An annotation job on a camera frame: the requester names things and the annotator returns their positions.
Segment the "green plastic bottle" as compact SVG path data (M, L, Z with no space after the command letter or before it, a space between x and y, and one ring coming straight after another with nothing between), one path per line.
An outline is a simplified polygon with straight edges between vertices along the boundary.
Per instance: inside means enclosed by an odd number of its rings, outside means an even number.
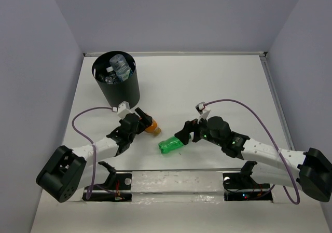
M158 143L158 148L162 154L168 154L171 151L182 148L185 145L175 136Z

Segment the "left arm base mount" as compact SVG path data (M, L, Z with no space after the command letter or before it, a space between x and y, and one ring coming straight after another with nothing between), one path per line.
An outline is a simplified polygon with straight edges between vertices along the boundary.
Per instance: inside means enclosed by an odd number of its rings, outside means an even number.
M82 199L87 202L130 202L132 200L131 172L118 172L105 161L99 161L98 165L107 171L107 177L101 184L95 183L91 196L88 199L88 186L85 187Z

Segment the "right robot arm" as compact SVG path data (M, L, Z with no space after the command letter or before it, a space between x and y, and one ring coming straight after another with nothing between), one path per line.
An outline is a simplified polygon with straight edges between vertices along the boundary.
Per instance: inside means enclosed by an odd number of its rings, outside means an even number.
M307 196L320 202L331 198L331 162L318 149L306 152L279 149L263 144L247 135L231 131L229 124L221 117L207 120L187 121L182 130L175 134L184 145L206 140L219 147L231 158L251 161L254 166L239 174L244 187L253 186L257 180L258 168L262 167L263 182L282 186L296 185Z

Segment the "clear unlabelled plastic bottle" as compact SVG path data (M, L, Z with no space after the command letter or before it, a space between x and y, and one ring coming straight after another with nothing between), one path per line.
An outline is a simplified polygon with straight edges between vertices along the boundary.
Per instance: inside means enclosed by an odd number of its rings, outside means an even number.
M115 83L117 80L117 75L113 70L113 68L110 66L106 70L107 70L107 76L105 77L105 81L109 84Z

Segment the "orange juice bottle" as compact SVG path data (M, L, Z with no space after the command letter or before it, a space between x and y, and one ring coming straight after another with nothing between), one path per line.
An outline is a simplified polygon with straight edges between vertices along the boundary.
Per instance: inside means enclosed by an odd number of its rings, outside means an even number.
M145 129L145 132L152 134L154 136L158 136L162 132L162 130L159 128L157 122L154 119L152 119L152 124Z

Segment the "clear bottle black label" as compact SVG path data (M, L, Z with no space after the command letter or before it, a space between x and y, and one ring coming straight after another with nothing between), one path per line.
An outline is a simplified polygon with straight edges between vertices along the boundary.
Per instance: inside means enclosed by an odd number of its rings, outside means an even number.
M106 84L113 84L113 78L111 76L105 76L103 74L99 74L97 76L97 80L102 82L102 83L106 83Z

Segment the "clear bottle white-green label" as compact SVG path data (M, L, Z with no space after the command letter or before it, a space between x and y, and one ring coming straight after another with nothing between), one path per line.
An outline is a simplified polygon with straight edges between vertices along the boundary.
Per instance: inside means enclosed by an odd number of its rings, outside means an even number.
M113 56L109 63L121 81L126 81L132 75L132 70L123 55Z

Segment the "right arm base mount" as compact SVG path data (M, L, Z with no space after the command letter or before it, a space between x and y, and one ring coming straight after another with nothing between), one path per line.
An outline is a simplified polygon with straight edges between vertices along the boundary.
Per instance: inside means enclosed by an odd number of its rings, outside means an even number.
M271 186L252 178L255 161L247 161L238 172L223 173L225 201L273 201Z

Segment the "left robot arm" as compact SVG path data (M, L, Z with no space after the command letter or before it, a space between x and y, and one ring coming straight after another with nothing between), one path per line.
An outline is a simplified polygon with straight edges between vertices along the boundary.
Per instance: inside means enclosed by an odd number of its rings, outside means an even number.
M87 109L72 119L72 128L90 144L77 148L59 146L37 175L36 184L60 203L66 202L77 189L85 187L80 181L85 168L92 166L91 185L86 195L89 199L95 184L97 162L123 154L137 135L153 125L153 118L140 108L136 108L134 112L126 109L123 114L118 114L120 125L101 140L94 142L78 130L75 120L80 115L96 109Z

